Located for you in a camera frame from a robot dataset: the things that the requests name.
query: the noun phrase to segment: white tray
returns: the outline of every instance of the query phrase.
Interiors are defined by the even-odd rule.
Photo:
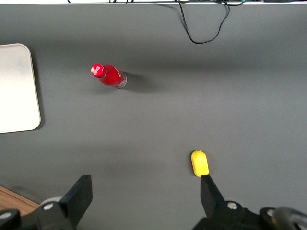
[[[30,50],[0,46],[0,133],[33,130],[40,114]]]

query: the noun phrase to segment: screw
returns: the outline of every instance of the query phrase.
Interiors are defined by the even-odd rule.
[[[273,217],[273,213],[274,213],[274,210],[273,209],[269,209],[267,211],[267,214],[270,216],[270,217]]]
[[[51,203],[51,204],[45,205],[45,206],[43,207],[43,209],[44,209],[44,210],[49,210],[49,209],[52,209],[52,207],[53,207],[53,204]]]
[[[236,205],[236,203],[234,202],[228,202],[227,207],[229,207],[230,209],[236,210],[238,208],[238,205]]]
[[[10,212],[5,212],[0,216],[0,219],[6,219],[10,217],[12,214]]]

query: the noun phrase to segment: wooden surface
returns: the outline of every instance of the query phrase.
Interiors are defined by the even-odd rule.
[[[0,186],[0,211],[15,208],[24,216],[34,211],[39,204]]]

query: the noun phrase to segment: black cable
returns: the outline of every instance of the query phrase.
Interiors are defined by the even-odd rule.
[[[246,2],[251,2],[251,1],[257,1],[257,2],[262,2],[261,0],[248,0]],[[181,4],[186,4],[186,3],[204,3],[204,2],[209,2],[209,3],[224,3],[225,1],[221,1],[221,0],[188,0],[188,1],[181,1],[181,0],[175,0],[175,1],[134,1],[131,0],[128,3],[134,3],[134,4],[141,4],[141,3],[146,3],[146,4],[166,4],[166,3],[178,3],[180,2]],[[240,4],[234,4],[234,5],[230,5],[229,6],[237,6],[237,5],[241,5],[242,2],[241,1],[234,1],[234,2],[240,2]],[[124,2],[117,2],[117,0],[113,0],[112,3],[118,3],[118,4],[122,4]]]
[[[222,22],[221,22],[221,24],[220,24],[220,26],[219,26],[219,30],[217,31],[217,34],[215,35],[214,38],[212,38],[212,39],[210,39],[210,40],[207,40],[207,41],[204,41],[204,42],[197,42],[197,41],[195,41],[195,40],[192,38],[192,36],[191,36],[191,34],[190,34],[190,32],[189,32],[188,25],[187,25],[187,22],[186,22],[186,18],[185,18],[185,16],[184,16],[184,12],[183,12],[183,9],[182,9],[182,6],[181,6],[181,2],[178,1],[178,0],[175,0],[175,1],[179,3],[179,7],[180,7],[180,10],[181,10],[181,16],[182,16],[182,21],[183,21],[183,26],[184,26],[184,28],[185,28],[185,30],[186,30],[188,36],[189,36],[189,39],[190,39],[193,43],[195,43],[195,44],[205,44],[205,43],[211,42],[211,41],[213,41],[214,39],[216,39],[217,36],[220,34],[222,25],[223,25],[223,23],[225,22],[225,20],[227,19],[228,15],[229,15],[229,12],[230,12],[230,7],[229,7],[229,5],[227,4],[227,2],[225,2],[225,0],[220,0],[221,3],[224,3],[224,5],[225,5],[225,7],[226,7],[226,9],[227,9],[227,13],[226,13],[224,19],[222,20]]]
[[[233,5],[233,4],[228,4],[228,6],[240,6],[240,5],[242,5],[242,4],[244,4],[245,2],[243,1],[243,2],[241,2],[240,4],[235,4],[235,5]]]

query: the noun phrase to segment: plastic bottle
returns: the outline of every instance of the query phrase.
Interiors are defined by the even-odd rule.
[[[104,85],[123,88],[127,83],[126,75],[112,65],[94,64],[91,72]]]

